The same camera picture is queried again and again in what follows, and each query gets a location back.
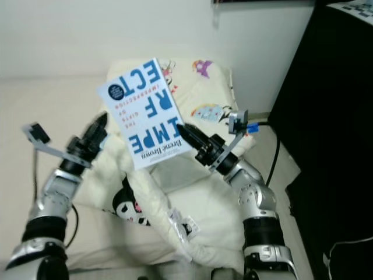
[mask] white fabric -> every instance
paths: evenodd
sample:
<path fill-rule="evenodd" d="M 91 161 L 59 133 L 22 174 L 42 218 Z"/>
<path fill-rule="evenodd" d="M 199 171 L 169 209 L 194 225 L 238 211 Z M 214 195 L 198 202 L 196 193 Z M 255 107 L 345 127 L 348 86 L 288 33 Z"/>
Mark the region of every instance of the white fabric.
<path fill-rule="evenodd" d="M 108 80 L 139 65 L 143 61 L 118 62 L 108 74 Z M 194 109 L 204 103 L 221 106 L 235 104 L 229 77 L 216 64 L 208 68 L 209 77 L 192 69 L 192 60 L 176 60 L 171 74 L 170 89 L 183 120 L 195 124 L 205 134 L 219 134 L 227 142 L 233 135 L 227 133 L 225 122 L 215 124 L 191 117 Z M 76 201 L 83 205 L 108 211 L 112 198 L 122 187 L 121 181 L 127 175 L 135 198 L 145 217 L 160 235 L 170 243 L 177 255 L 193 259 L 209 267 L 230 267 L 242 272 L 243 228 L 237 209 L 237 199 L 218 174 L 211 175 L 206 167 L 195 159 L 195 151 L 176 156 L 148 169 L 135 171 L 132 159 L 113 117 L 108 118 L 108 132 L 112 135 L 105 147 L 84 177 Z M 233 152 L 241 156 L 254 141 L 246 136 Z M 183 217 L 191 215 L 202 231 L 191 241 L 182 242 L 167 216 L 170 207 L 177 208 Z"/>
<path fill-rule="evenodd" d="M 65 149 L 71 136 L 80 135 L 96 116 L 101 100 L 95 90 L 104 82 L 103 76 L 0 79 L 0 271 L 22 238 L 33 195 L 32 145 L 20 128 L 37 121 L 51 137 L 50 145 Z M 77 93 L 84 104 L 76 102 Z M 60 161 L 39 153 L 39 189 Z M 174 249 L 152 227 L 76 207 L 79 229 L 66 251 L 69 268 L 131 267 L 172 259 Z M 66 243 L 74 227 L 70 211 Z"/>

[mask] cable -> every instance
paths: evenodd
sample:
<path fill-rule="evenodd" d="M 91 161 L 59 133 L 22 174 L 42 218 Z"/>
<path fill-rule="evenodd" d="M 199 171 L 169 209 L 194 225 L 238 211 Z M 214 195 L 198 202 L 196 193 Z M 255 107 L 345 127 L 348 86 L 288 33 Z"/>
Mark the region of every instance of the cable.
<path fill-rule="evenodd" d="M 371 236 L 369 238 L 365 238 L 365 239 L 355 240 L 355 241 L 339 241 L 339 242 L 334 243 L 333 247 L 331 248 L 331 250 L 329 252 L 329 258 L 328 258 L 328 262 L 326 264 L 328 266 L 329 279 L 332 280 L 332 274 L 330 272 L 330 261 L 332 260 L 332 252 L 337 245 L 357 244 L 357 243 L 362 243 L 362 242 L 368 242 L 368 241 L 371 241 L 371 240 L 373 240 L 373 236 Z"/>
<path fill-rule="evenodd" d="M 74 229 L 74 233 L 69 241 L 69 243 L 66 245 L 66 249 L 70 247 L 71 243 L 74 241 L 75 239 L 75 236 L 76 236 L 76 233 L 78 232 L 78 227 L 79 227 L 79 214 L 78 214 L 78 210 L 76 210 L 74 204 L 72 204 L 72 209 L 75 213 L 75 218 L 76 218 L 76 222 L 75 222 L 75 229 Z"/>
<path fill-rule="evenodd" d="M 37 149 L 34 149 L 34 153 L 33 153 L 34 200 L 33 200 L 33 203 L 36 201 L 36 198 L 37 198 L 37 160 L 38 160 Z"/>
<path fill-rule="evenodd" d="M 267 179 L 267 182 L 266 182 L 266 186 L 268 187 L 269 184 L 270 184 L 270 181 L 272 179 L 272 176 L 273 176 L 273 172 L 275 171 L 275 167 L 276 167 L 276 163 L 277 163 L 277 158 L 279 157 L 279 152 L 280 152 L 280 139 L 279 137 L 277 136 L 276 134 L 276 131 L 275 129 L 271 126 L 270 122 L 268 121 L 260 121 L 258 122 L 258 125 L 261 126 L 261 125 L 267 125 L 268 127 L 271 127 L 273 132 L 275 133 L 276 135 L 276 151 L 275 151 L 275 156 L 273 158 L 273 162 L 272 162 L 272 165 L 270 167 L 270 170 L 269 170 L 269 174 L 268 174 L 268 179 Z"/>
<path fill-rule="evenodd" d="M 36 199 L 37 199 L 37 190 L 38 190 L 38 183 L 37 183 L 37 163 L 38 163 L 38 153 L 37 153 L 37 149 L 34 149 L 34 153 L 33 153 L 33 185 L 34 185 L 33 199 L 34 200 L 33 200 L 33 202 L 35 202 Z M 78 210 L 76 210 L 74 204 L 72 204 L 72 209 L 73 209 L 73 211 L 75 213 L 75 218 L 76 218 L 75 229 L 74 229 L 74 233 L 73 233 L 70 241 L 66 245 L 66 249 L 69 248 L 70 245 L 71 245 L 71 243 L 74 241 L 76 233 L 78 232 L 78 227 L 79 227 L 79 214 L 78 214 Z"/>

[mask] black cabinet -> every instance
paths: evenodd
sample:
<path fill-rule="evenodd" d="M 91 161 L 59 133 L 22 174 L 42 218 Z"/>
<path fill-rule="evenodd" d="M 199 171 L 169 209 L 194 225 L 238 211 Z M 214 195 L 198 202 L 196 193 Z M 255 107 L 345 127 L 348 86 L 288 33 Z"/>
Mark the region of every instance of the black cabinet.
<path fill-rule="evenodd" d="M 373 236 L 372 95 L 373 26 L 317 7 L 269 116 L 302 170 L 287 192 L 315 279 L 335 242 Z M 350 260 L 333 280 L 372 259 L 349 253 L 332 257 Z"/>

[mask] book cover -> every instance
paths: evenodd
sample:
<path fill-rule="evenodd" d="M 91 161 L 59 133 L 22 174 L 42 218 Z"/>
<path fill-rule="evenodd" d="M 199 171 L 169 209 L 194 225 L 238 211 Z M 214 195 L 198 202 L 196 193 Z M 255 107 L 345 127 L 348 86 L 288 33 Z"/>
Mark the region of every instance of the book cover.
<path fill-rule="evenodd" d="M 176 125 L 183 124 L 156 59 L 98 89 L 140 169 L 191 150 Z"/>

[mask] bed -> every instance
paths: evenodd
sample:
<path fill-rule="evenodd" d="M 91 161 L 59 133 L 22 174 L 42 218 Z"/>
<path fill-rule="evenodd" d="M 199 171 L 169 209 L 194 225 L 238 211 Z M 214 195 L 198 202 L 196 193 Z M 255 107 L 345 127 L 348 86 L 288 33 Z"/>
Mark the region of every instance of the bed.
<path fill-rule="evenodd" d="M 110 80 L 127 70 L 139 65 L 145 59 L 133 61 L 118 61 L 112 64 L 107 75 Z M 169 87 L 173 92 L 175 102 L 185 122 L 193 123 L 201 128 L 208 135 L 218 133 L 226 141 L 233 139 L 227 134 L 227 127 L 224 121 L 211 123 L 200 120 L 192 116 L 193 112 L 203 104 L 216 103 L 225 106 L 226 113 L 237 109 L 229 70 L 209 63 L 204 69 L 206 60 L 199 59 L 160 59 L 163 74 L 166 77 Z M 73 94 L 68 93 L 70 103 L 55 104 L 55 98 L 47 96 L 47 92 L 53 91 L 58 84 L 50 83 L 44 92 L 30 95 L 22 93 L 22 101 L 13 100 L 12 105 L 5 111 L 8 117 L 15 114 L 16 110 L 24 110 L 29 104 L 45 103 L 51 104 L 41 110 L 40 115 L 17 114 L 17 122 L 12 126 L 7 126 L 2 118 L 3 131 L 14 132 L 8 138 L 3 139 L 3 144 L 9 141 L 14 142 L 14 148 L 22 146 L 22 152 L 31 154 L 31 147 L 21 132 L 15 132 L 22 124 L 38 120 L 42 125 L 47 122 L 46 130 L 52 139 L 57 141 L 59 148 L 64 146 L 74 127 L 74 132 L 79 134 L 96 114 L 105 111 L 107 108 L 97 99 L 94 88 L 104 82 L 100 78 L 91 80 L 90 93 L 79 92 L 82 87 L 79 82 L 72 81 L 75 94 L 84 94 L 87 102 L 85 104 L 75 104 L 71 108 Z M 61 110 L 61 106 L 72 110 L 75 117 L 81 120 L 72 123 L 73 119 L 61 117 L 57 124 L 63 127 L 55 127 L 56 119 L 48 120 L 50 114 Z M 66 128 L 66 133 L 61 133 L 61 129 Z M 109 116 L 108 132 L 111 134 L 104 149 L 94 163 L 92 170 L 84 175 L 85 180 L 77 193 L 75 204 L 78 206 L 80 215 L 80 225 L 76 240 L 67 251 L 69 255 L 68 266 L 71 270 L 94 269 L 94 268 L 119 268 L 130 267 L 142 264 L 164 263 L 171 260 L 195 261 L 209 267 L 228 267 L 238 272 L 243 272 L 243 228 L 238 213 L 237 199 L 221 180 L 218 174 L 210 174 L 205 167 L 200 166 L 194 160 L 194 153 L 183 154 L 165 162 L 159 163 L 151 168 L 134 171 L 131 169 L 131 158 L 126 153 L 125 143 L 121 139 L 120 131 L 114 120 Z M 244 155 L 254 144 L 250 135 L 246 136 L 235 148 L 234 152 Z M 6 151 L 2 149 L 2 157 L 6 156 Z M 30 178 L 30 161 L 25 162 L 22 156 L 16 156 L 11 160 L 8 171 L 14 170 L 17 160 L 22 162 L 22 169 Z M 46 170 L 55 164 L 57 160 L 48 159 L 43 162 L 43 176 Z M 9 174 L 4 174 L 8 182 L 11 181 Z M 141 213 L 146 218 L 142 220 L 130 221 L 125 216 L 120 215 L 113 206 L 113 199 L 118 192 L 123 189 L 124 179 L 128 178 L 136 202 L 141 207 Z M 2 188 L 1 200 L 4 205 L 9 206 L 5 200 L 21 200 L 22 207 L 12 204 L 13 210 L 18 220 L 25 220 L 29 201 L 31 200 L 30 180 L 22 180 L 24 195 L 16 195 L 14 191 Z M 177 227 L 173 227 L 169 220 L 169 212 L 176 211 L 180 219 L 193 221 L 198 228 L 193 236 L 180 235 L 182 233 Z M 69 216 L 68 236 L 70 236 L 74 218 Z M 11 230 L 6 227 L 13 224 L 5 219 L 2 214 L 1 233 L 11 235 Z M 24 223 L 16 225 L 15 231 L 19 236 L 22 234 Z M 12 237 L 12 244 L 2 244 L 6 247 L 4 252 L 9 255 L 9 249 L 14 247 L 19 236 Z"/>

